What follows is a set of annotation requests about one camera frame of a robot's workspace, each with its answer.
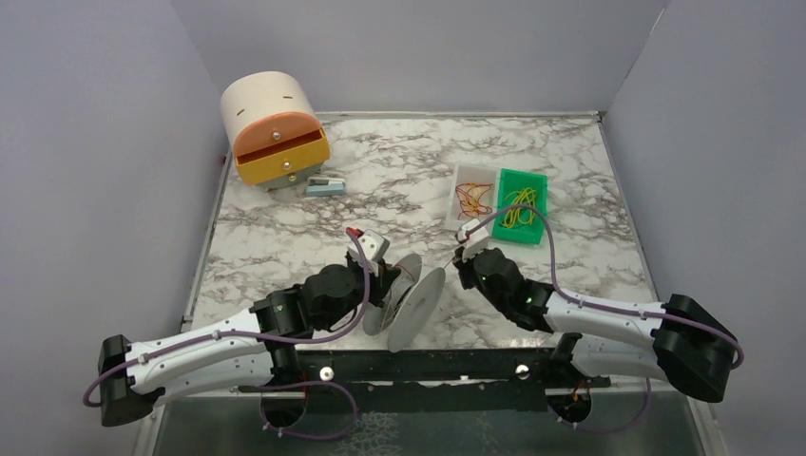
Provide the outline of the grey perforated cable spool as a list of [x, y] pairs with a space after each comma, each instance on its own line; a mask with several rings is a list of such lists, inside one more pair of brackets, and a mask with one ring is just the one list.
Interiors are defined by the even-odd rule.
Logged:
[[387, 334], [387, 349], [409, 348], [424, 329], [445, 288], [446, 272], [435, 268], [423, 273], [422, 257], [411, 253], [395, 263], [402, 270], [380, 307], [372, 306], [362, 318], [369, 336]]

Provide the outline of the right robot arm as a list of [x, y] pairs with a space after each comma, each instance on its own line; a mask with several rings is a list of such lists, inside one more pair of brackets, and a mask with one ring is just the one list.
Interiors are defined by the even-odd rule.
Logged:
[[723, 400], [738, 340], [695, 299], [596, 302], [524, 277], [498, 248], [468, 256], [459, 247], [451, 262], [464, 289], [477, 290], [517, 327], [569, 335], [556, 353], [582, 376], [657, 379], [703, 402]]

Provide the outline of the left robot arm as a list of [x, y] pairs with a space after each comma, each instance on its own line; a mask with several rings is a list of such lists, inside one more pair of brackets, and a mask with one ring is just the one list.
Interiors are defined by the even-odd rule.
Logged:
[[144, 342], [121, 334], [101, 346], [98, 377], [85, 395], [106, 428], [149, 415], [186, 395], [226, 387], [297, 387], [303, 375], [296, 347], [330, 342], [348, 333], [334, 325], [348, 314], [366, 316], [383, 305], [404, 270], [383, 259], [347, 254], [302, 283], [274, 291], [251, 307], [200, 329]]

